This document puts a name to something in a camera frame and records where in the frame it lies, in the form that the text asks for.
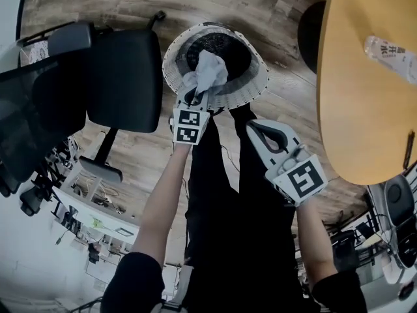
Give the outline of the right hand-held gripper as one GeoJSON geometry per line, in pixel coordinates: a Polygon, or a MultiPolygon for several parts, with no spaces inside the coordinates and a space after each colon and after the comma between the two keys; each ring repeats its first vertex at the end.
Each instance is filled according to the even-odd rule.
{"type": "Polygon", "coordinates": [[[267,169],[265,179],[288,203],[299,207],[327,186],[318,156],[300,143],[289,125],[254,119],[246,124],[246,132],[267,169]]]}

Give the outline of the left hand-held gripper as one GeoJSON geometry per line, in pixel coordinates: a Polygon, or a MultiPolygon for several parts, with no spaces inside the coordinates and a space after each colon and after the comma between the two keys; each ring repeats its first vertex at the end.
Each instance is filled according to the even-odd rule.
{"type": "Polygon", "coordinates": [[[197,145],[208,125],[210,89],[196,94],[196,90],[183,91],[177,95],[171,120],[173,142],[197,145]]]}

